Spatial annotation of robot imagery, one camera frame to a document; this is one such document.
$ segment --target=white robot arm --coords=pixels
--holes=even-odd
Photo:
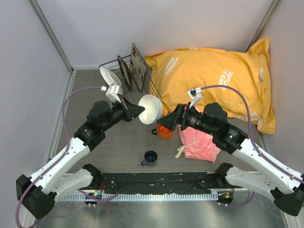
[[[303,175],[279,162],[258,145],[253,145],[253,140],[245,132],[227,122],[227,112],[218,103],[206,105],[202,113],[195,109],[194,106],[202,98],[202,89],[214,87],[232,89],[245,101],[236,89],[226,85],[192,88],[188,91],[192,102],[179,104],[172,114],[159,119],[157,123],[171,131],[180,124],[181,130],[192,127],[212,135],[212,141],[218,148],[242,159],[262,173],[254,175],[223,163],[215,172],[218,174],[218,183],[228,183],[262,194],[273,200],[285,213],[297,216],[304,202]]]

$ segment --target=white plate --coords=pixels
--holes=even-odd
[[[105,82],[109,86],[112,84],[119,85],[118,94],[120,94],[120,95],[124,94],[124,89],[123,89],[122,83],[119,80],[119,78],[116,76],[116,74],[114,74],[111,70],[109,70],[103,66],[100,66],[99,70],[100,70],[101,76],[104,78]]]

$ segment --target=dark blue mug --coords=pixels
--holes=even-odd
[[[157,153],[155,151],[147,151],[144,154],[144,160],[141,165],[154,166],[157,163]]]

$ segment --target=white wall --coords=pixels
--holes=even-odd
[[[0,21],[0,227],[15,228],[15,181],[47,161],[69,74],[28,1],[0,1]]]
[[[282,1],[263,36],[270,39],[275,135],[264,135],[267,150],[304,172],[304,1]],[[304,227],[304,210],[299,218]]]
[[[271,0],[38,0],[73,67],[204,46],[245,51]]]

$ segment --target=white bracket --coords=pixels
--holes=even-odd
[[[192,106],[196,106],[200,100],[203,98],[203,96],[201,95],[201,90],[199,91],[200,87],[195,89],[195,88],[191,88],[190,90],[188,90],[188,95],[191,98],[191,104],[189,106],[189,108],[191,108]]]
[[[106,91],[105,95],[109,98],[112,103],[119,102],[121,100],[118,97],[119,85],[112,84],[109,86],[108,90]]]

